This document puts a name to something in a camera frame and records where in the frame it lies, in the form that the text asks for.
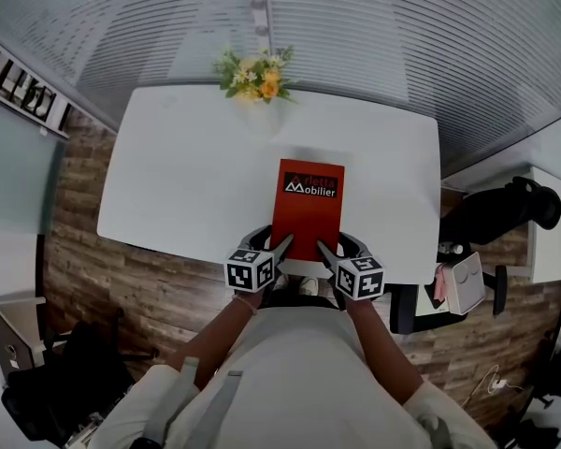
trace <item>white shirt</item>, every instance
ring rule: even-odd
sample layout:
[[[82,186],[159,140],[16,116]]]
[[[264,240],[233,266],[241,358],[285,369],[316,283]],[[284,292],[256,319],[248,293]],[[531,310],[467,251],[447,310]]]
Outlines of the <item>white shirt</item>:
[[[399,405],[366,365],[346,312],[327,308],[261,310],[218,373],[171,424],[165,448],[181,448],[230,369],[243,371],[214,446],[217,449],[430,449],[420,422],[449,429],[455,448],[495,448],[484,431],[434,385]],[[123,449],[178,380],[155,366],[96,431],[91,449]]]

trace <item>black label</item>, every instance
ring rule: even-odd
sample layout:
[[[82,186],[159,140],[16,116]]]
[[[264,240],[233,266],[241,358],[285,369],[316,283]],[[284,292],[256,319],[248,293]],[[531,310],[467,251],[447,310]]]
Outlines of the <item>black label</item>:
[[[282,189],[285,193],[336,198],[337,187],[338,178],[287,172],[284,174]]]

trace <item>black pants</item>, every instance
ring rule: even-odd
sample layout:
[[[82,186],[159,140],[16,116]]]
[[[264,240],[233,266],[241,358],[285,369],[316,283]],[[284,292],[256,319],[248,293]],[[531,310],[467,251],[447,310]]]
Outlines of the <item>black pants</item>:
[[[322,296],[300,295],[299,286],[291,285],[283,289],[272,291],[260,305],[265,308],[296,308],[299,306],[315,306],[317,308],[329,308],[337,310],[337,306]]]

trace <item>bracelet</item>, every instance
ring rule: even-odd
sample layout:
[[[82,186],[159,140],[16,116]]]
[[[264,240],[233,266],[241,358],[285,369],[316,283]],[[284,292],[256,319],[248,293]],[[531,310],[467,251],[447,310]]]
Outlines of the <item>bracelet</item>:
[[[250,310],[252,310],[252,314],[255,316],[258,313],[257,308],[254,308],[253,305],[247,300],[243,299],[240,295],[233,295],[233,299],[237,301],[241,301],[243,304],[246,304]]]

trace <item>wooden floor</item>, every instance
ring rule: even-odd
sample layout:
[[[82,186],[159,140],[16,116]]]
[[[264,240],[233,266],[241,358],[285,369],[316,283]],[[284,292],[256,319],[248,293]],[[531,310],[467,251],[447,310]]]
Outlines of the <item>wooden floor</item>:
[[[156,346],[161,352],[157,362],[162,362],[230,300],[222,268],[98,237],[100,198],[115,137],[76,111],[65,131],[71,138],[44,260],[48,323],[61,331],[79,320],[106,329],[116,308],[123,308],[122,348]],[[453,195],[444,195],[444,204],[454,204]],[[526,240],[522,228],[478,248],[482,263],[524,264]],[[375,305],[388,324],[390,295]],[[555,329],[560,311],[561,282],[528,285],[510,278],[506,311],[497,318],[490,295],[463,323],[396,336],[396,341],[427,379],[463,403],[494,364],[510,384],[525,386],[529,374],[523,364],[535,355],[545,331]],[[130,366],[136,378],[147,368]],[[489,380],[466,409],[490,430],[510,404],[524,405],[530,388],[521,394],[506,388],[489,396]]]

